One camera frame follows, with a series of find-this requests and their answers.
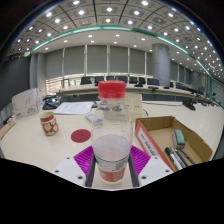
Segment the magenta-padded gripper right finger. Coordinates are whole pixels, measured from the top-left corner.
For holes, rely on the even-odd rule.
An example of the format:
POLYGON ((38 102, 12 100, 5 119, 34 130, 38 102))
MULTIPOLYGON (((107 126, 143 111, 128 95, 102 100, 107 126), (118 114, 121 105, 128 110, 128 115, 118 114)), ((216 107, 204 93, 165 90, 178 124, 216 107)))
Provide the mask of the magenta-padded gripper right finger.
POLYGON ((133 146, 129 156, 133 187, 142 187, 173 173, 159 156, 149 156, 133 146))

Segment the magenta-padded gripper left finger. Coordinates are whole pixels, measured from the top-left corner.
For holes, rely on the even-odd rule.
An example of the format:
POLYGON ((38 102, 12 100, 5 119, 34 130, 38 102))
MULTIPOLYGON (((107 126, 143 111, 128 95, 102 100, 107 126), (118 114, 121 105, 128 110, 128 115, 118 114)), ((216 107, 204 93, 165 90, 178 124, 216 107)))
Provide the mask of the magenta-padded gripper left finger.
POLYGON ((95 172, 95 158, 91 146, 73 157, 66 157, 53 173, 81 187, 91 187, 95 172))

